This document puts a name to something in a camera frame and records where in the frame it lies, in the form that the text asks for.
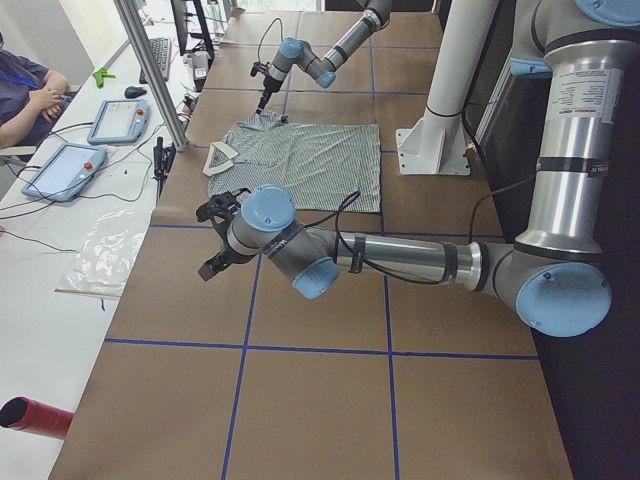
light blue tablet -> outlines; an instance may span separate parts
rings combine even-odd
[[[87,185],[106,158],[107,151],[102,147],[65,143],[22,187],[22,193],[30,197],[68,202]]]
[[[87,142],[91,145],[134,143],[144,132],[148,119],[149,104],[144,99],[105,100]]]

red cylinder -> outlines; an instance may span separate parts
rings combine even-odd
[[[73,413],[25,397],[9,400],[0,410],[0,426],[64,440]]]

robotic arm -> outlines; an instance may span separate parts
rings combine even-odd
[[[306,298],[328,290],[339,267],[373,270],[492,295],[547,335],[595,327],[609,311],[611,289],[592,265],[601,253],[593,227],[623,69],[640,52],[640,3],[609,5],[518,2],[513,71],[552,72],[553,79],[529,226],[514,245],[456,246],[305,228],[295,220],[289,194],[266,186],[242,204],[242,192],[234,192],[198,209],[199,221],[211,219],[223,244],[201,276],[207,280],[262,252]]]
[[[311,45],[304,40],[285,38],[278,49],[273,62],[263,64],[254,62],[251,76],[262,73],[264,91],[260,97],[260,103],[256,113],[262,112],[267,106],[271,95],[280,91],[282,84],[294,65],[298,65],[313,78],[322,88],[328,88],[336,79],[335,72],[353,53],[378,30],[384,28],[389,22],[391,14],[391,0],[360,1],[364,4],[365,11],[362,18],[338,40],[329,52],[322,58],[318,58],[311,50]]]

dark background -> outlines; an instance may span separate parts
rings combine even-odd
[[[394,11],[430,11],[430,1],[394,1]],[[443,26],[451,1],[440,10]],[[360,10],[326,1],[327,10]],[[476,72],[467,117],[475,130],[511,47],[515,2],[502,0],[486,54]],[[515,80],[491,136],[483,142],[492,190],[535,172],[550,82]],[[640,60],[626,72],[617,111],[610,172],[594,232],[600,268],[611,283],[611,311],[597,328],[574,338],[533,332],[547,386],[576,480],[640,479]],[[527,227],[533,185],[495,198],[505,239]]]

white robot column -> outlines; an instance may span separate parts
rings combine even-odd
[[[462,109],[499,0],[453,0],[424,116],[396,131],[403,175],[469,175]]]

